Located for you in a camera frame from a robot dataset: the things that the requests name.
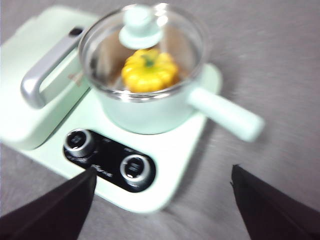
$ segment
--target light green appliance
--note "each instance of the light green appliance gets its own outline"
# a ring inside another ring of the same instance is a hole
[[[54,6],[27,21],[3,44],[1,140],[68,179],[83,171],[66,160],[63,153],[66,134],[73,129],[90,129],[140,151],[155,164],[156,175],[150,187],[133,193],[98,177],[96,194],[128,211],[151,213],[163,208],[175,193],[206,117],[195,111],[176,128],[160,134],[137,134],[119,127],[103,111],[98,95],[88,90],[86,81],[82,80],[76,49],[69,49],[57,65],[46,66],[52,68],[50,71],[40,71],[40,80],[39,76],[35,80],[30,74],[72,29],[88,28],[97,19],[86,12]],[[37,81],[42,82],[38,92],[34,85]],[[198,84],[218,94],[222,76],[215,66],[205,64],[199,71]],[[195,92],[190,98],[196,98],[197,94],[201,92]]]

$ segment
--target glass lid rim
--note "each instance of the glass lid rim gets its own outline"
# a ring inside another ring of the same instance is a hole
[[[176,90],[180,89],[181,87],[187,85],[188,83],[192,82],[194,80],[194,78],[196,76],[199,75],[199,73],[202,70],[202,66],[204,65],[204,63],[206,62],[207,58],[208,58],[208,51],[209,51],[209,45],[208,45],[208,30],[206,25],[200,21],[196,16],[194,16],[193,14],[189,13],[188,11],[185,11],[184,9],[181,9],[180,7],[176,7],[172,4],[168,4],[168,3],[157,3],[154,5],[150,5],[150,4],[145,4],[147,6],[152,7],[153,9],[156,9],[157,6],[159,5],[163,5],[163,10],[166,11],[170,11],[170,12],[174,12],[174,13],[178,13],[180,16],[182,16],[183,18],[187,19],[190,23],[192,23],[194,29],[197,31],[198,35],[201,38],[202,44],[201,44],[201,52],[200,52],[200,59],[198,61],[198,63],[195,65],[195,67],[192,69],[192,71],[190,72],[190,74],[188,74],[188,76],[185,77],[184,80],[180,81],[179,83],[176,83],[175,85],[171,86],[171,87],[167,87],[158,91],[151,91],[151,92],[130,92],[128,90],[118,90],[118,89],[114,89],[114,88],[110,88],[107,87],[103,84],[101,84],[98,80],[96,80],[92,74],[90,72],[87,72],[86,70],[88,69],[89,66],[86,65],[85,63],[85,56],[84,56],[84,50],[86,49],[85,47],[88,48],[89,42],[90,42],[90,38],[88,38],[88,36],[90,36],[90,34],[94,33],[92,32],[93,30],[97,30],[99,28],[101,23],[111,17],[114,16],[116,14],[119,14],[121,12],[127,11],[128,9],[138,5],[139,3],[135,3],[135,4],[129,4],[126,5],[124,7],[118,8],[114,11],[111,11],[110,13],[106,14],[105,16],[101,17],[100,19],[98,19],[94,24],[92,24],[84,33],[84,35],[82,36],[79,44],[78,44],[78,56],[80,58],[80,63],[82,64],[82,67],[84,69],[84,73],[85,75],[90,79],[90,82],[92,82],[92,84],[98,88],[100,91],[103,91],[105,93],[108,93],[110,95],[112,95],[115,98],[122,98],[122,96],[126,96],[126,99],[130,100],[130,99],[141,99],[141,98],[154,98],[157,97],[159,95],[167,95],[171,92],[175,92]]]

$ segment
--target pot handle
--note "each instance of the pot handle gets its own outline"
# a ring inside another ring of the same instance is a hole
[[[188,104],[246,142],[255,141],[265,126],[260,116],[201,87],[190,93]]]

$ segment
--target lid knob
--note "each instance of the lid knob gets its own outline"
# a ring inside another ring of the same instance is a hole
[[[119,33],[122,45],[129,49],[147,49],[156,45],[163,37],[157,25],[153,9],[146,5],[135,5],[123,17],[124,27]]]

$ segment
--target mint green base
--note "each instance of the mint green base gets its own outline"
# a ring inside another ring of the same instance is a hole
[[[215,68],[206,65],[206,76]],[[203,84],[218,93],[221,78],[203,79]],[[150,155],[156,165],[156,176],[145,191],[131,193],[98,177],[95,193],[111,203],[135,213],[152,213],[169,203],[185,172],[190,157],[206,123],[206,117],[195,112],[179,127],[161,134],[143,135],[125,131],[110,121],[103,112],[94,91],[90,91],[61,127],[40,147],[20,151],[54,172],[70,179],[83,169],[63,155],[66,134],[76,128],[92,129],[124,145]]]

